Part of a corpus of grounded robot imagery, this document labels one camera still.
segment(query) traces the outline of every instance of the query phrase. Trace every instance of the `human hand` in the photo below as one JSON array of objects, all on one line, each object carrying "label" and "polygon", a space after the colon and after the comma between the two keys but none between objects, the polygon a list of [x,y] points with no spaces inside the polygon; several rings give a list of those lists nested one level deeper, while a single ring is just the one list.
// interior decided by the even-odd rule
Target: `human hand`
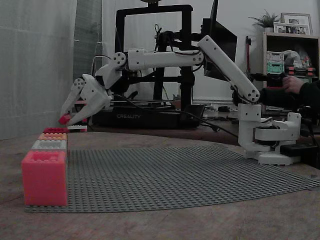
[{"label": "human hand", "polygon": [[286,93],[300,94],[301,87],[305,84],[295,76],[287,76],[282,80]]}]

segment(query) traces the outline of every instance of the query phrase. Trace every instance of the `wooden table surface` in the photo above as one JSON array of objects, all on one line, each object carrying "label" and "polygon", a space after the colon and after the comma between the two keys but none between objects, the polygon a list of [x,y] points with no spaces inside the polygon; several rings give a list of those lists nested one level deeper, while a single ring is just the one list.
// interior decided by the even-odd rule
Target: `wooden table surface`
[{"label": "wooden table surface", "polygon": [[[127,213],[24,212],[21,160],[38,135],[0,141],[0,240],[319,240],[320,192],[298,191],[256,200]],[[69,149],[165,148],[214,144],[121,133],[71,133]],[[238,146],[231,151],[242,153]],[[307,177],[320,171],[286,167]]]}]

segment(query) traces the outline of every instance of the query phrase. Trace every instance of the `white curtain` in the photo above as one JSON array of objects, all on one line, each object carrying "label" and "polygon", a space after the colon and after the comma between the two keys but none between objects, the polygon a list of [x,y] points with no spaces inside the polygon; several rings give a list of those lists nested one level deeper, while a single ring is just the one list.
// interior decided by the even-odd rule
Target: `white curtain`
[{"label": "white curtain", "polygon": [[77,0],[0,0],[0,140],[57,126],[73,77]]},{"label": "white curtain", "polygon": [[[170,5],[172,0],[163,0],[161,5]],[[119,9],[130,9],[146,7],[147,3],[140,0],[102,0],[102,39],[103,50],[106,55],[112,56],[115,52],[115,25],[116,25],[116,11]],[[124,38],[124,51],[132,48],[144,48],[148,51],[155,49],[155,24],[158,24],[162,31],[178,32],[181,29],[181,15],[173,13],[157,13],[146,15],[127,16],[125,20],[125,38]],[[166,76],[177,76],[177,68],[168,68],[165,72]],[[173,95],[178,94],[177,83],[165,83],[164,87],[168,92],[170,99]],[[132,85],[127,95],[134,91],[138,91],[138,99],[152,99],[153,98],[153,83],[138,83]]]}]

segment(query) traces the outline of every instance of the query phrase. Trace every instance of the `robotic arm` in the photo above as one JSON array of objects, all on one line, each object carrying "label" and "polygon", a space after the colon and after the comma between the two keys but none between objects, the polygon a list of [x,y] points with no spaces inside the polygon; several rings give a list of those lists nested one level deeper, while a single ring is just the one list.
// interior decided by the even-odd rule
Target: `robotic arm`
[{"label": "robotic arm", "polygon": [[[74,125],[98,113],[104,107],[108,108],[112,98],[107,94],[107,90],[122,77],[122,70],[191,67],[202,64],[206,57],[207,61],[212,62],[225,75],[238,97],[246,103],[240,104],[238,108],[238,141],[245,148],[246,156],[257,159],[260,164],[290,165],[298,162],[300,160],[298,157],[282,155],[280,148],[295,144],[299,138],[300,114],[289,113],[288,121],[261,118],[262,106],[256,104],[259,101],[260,92],[246,75],[210,36],[207,35],[199,41],[198,47],[199,51],[146,52],[143,48],[139,48],[129,50],[127,55],[117,52],[109,63],[95,74],[96,77],[103,78],[104,87],[93,76],[87,74],[73,83],[61,110],[60,123]],[[86,106],[69,120],[66,114],[80,97],[86,101]]]},{"label": "robotic arm", "polygon": [[[82,78],[73,83],[70,94],[60,113],[60,123],[74,125],[85,118],[93,116],[104,107],[108,108],[111,97],[106,90],[110,89],[122,77],[123,69],[139,71],[150,68],[197,66],[204,61],[205,55],[225,73],[234,89],[241,94],[241,99],[250,104],[259,100],[260,93],[256,87],[210,36],[204,37],[198,43],[198,46],[200,50],[194,51],[147,52],[145,49],[139,48],[130,49],[127,55],[123,52],[115,53],[109,63],[100,68],[95,74],[95,77],[102,77],[104,87],[93,76],[87,74],[84,74]],[[74,106],[80,97],[86,101],[86,106],[73,118],[67,118],[68,110]]]}]

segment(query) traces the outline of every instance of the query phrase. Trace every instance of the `lego baseplate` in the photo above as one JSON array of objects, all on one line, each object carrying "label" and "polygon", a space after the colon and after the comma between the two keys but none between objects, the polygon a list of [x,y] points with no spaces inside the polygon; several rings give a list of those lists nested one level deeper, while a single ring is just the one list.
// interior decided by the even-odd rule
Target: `lego baseplate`
[{"label": "lego baseplate", "polygon": [[71,150],[68,206],[26,212],[112,213],[253,200],[319,187],[277,166],[258,165],[220,145]]}]

